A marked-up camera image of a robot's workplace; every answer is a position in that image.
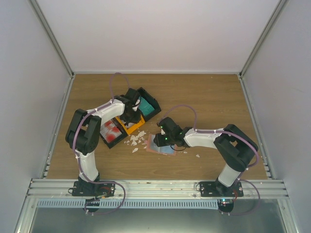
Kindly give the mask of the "black bin with teal cards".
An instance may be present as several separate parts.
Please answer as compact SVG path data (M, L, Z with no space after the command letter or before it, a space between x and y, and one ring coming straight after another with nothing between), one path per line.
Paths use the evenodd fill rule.
M140 94L141 103L138 109L141 111L145 122L149 121L161 112L158 101L151 96L144 88L140 87L137 90Z

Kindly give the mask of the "yellow bin with white cards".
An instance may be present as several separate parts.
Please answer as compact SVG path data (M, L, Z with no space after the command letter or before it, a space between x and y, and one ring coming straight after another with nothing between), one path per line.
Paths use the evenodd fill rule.
M125 122L122 121L118 116L115 117L116 121L121 125L121 128L127 133L127 135L132 134L134 131L136 131L140 126L145 124L145 120L143 116L140 116L140 121L138 123L129 123L128 125L125 125Z

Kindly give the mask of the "black bin with red cards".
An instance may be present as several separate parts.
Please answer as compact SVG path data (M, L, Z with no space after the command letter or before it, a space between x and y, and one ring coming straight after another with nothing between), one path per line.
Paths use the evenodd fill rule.
M127 136L128 134L126 133L125 129L116 118L105 122L100 128L100 137L109 149L116 146Z

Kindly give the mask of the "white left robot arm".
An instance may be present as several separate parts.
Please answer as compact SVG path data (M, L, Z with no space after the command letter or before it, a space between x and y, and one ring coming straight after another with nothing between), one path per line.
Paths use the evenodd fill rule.
M126 124L138 123L141 113L138 110L140 94L129 88L125 95L114 96L107 103L90 109L75 111L65 140L75 154L79 166L79 178L85 181L83 190L89 196L100 191L97 182L99 172L95 163L95 149L100 139L102 124L119 117Z

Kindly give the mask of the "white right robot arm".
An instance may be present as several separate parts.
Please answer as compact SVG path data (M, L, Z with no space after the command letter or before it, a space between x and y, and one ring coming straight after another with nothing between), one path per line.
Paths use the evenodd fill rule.
M259 161L258 147L234 124L215 130L181 128L171 118L158 123L161 129L154 138L158 147L205 147L216 149L225 161L225 167L215 181L215 191L225 197L232 192L232 185L247 169Z

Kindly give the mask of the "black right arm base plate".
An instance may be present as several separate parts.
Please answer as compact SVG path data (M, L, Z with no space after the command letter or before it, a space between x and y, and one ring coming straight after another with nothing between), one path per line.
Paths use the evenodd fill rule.
M201 181L194 188L200 192L201 197L234 198L244 196L241 182L226 187L218 181Z

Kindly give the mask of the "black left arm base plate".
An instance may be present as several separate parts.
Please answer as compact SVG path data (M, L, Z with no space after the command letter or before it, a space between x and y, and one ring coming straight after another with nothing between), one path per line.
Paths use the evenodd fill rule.
M74 197L108 198L114 196L115 185L111 183L94 184L84 180L75 181L68 193Z

